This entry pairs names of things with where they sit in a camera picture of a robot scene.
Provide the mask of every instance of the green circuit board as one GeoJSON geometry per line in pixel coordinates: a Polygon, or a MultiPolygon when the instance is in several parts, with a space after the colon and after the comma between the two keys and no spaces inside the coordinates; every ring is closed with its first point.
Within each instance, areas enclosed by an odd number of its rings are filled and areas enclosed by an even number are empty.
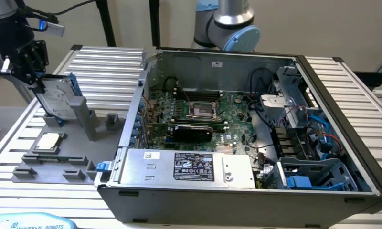
{"type": "Polygon", "coordinates": [[[248,118],[247,101],[238,93],[224,93],[215,102],[179,100],[169,93],[153,91],[149,95],[149,102],[153,104],[149,112],[151,121],[148,124],[148,146],[149,149],[175,149],[220,152],[227,149],[235,154],[246,153],[246,145],[242,141],[254,134],[254,128],[248,118]],[[204,107],[211,104],[215,107],[215,123],[188,121],[189,104],[204,107]],[[177,125],[173,121],[181,121],[181,125],[208,126],[213,129],[212,139],[204,143],[175,142],[169,135],[169,129],[177,125]]]}

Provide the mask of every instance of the warning label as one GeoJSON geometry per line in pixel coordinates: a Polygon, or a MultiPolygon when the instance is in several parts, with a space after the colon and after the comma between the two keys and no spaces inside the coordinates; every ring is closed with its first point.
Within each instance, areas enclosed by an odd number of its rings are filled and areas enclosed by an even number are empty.
{"type": "Polygon", "coordinates": [[[173,179],[215,181],[212,155],[175,153],[173,179]]]}

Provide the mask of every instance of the black pole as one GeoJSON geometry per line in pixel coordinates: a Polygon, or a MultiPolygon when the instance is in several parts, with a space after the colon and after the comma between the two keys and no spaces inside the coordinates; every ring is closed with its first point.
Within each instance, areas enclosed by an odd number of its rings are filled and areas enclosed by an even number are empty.
{"type": "Polygon", "coordinates": [[[148,0],[152,46],[160,47],[160,0],[148,0]]]}
{"type": "Polygon", "coordinates": [[[98,9],[98,13],[100,13],[102,31],[104,31],[104,35],[107,37],[108,47],[116,47],[112,21],[109,19],[108,0],[96,1],[96,6],[98,9]]]}

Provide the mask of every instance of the sticker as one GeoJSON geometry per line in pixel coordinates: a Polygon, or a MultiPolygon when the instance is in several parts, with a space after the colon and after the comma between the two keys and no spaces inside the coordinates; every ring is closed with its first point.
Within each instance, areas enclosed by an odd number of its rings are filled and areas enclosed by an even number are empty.
{"type": "Polygon", "coordinates": [[[221,68],[221,62],[212,62],[211,63],[211,67],[215,67],[215,68],[221,68]]]}
{"type": "Polygon", "coordinates": [[[144,152],[144,159],[160,159],[160,152],[144,152]]]}
{"type": "Polygon", "coordinates": [[[173,179],[215,181],[212,154],[175,153],[173,179]]]}

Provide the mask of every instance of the white wall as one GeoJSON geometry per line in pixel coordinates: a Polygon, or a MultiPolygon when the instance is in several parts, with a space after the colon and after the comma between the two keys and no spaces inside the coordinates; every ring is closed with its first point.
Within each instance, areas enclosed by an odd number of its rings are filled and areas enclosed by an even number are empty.
{"type": "MultiPolygon", "coordinates": [[[[25,0],[57,12],[82,0],[25,0]]],[[[148,0],[108,0],[119,46],[151,46],[148,0]]],[[[160,1],[161,45],[189,47],[196,0],[160,1]]],[[[255,51],[339,56],[354,70],[371,71],[382,60],[382,0],[250,0],[262,39],[255,51]]],[[[58,16],[62,38],[46,40],[52,72],[73,44],[105,46],[96,4],[58,16]]]]}

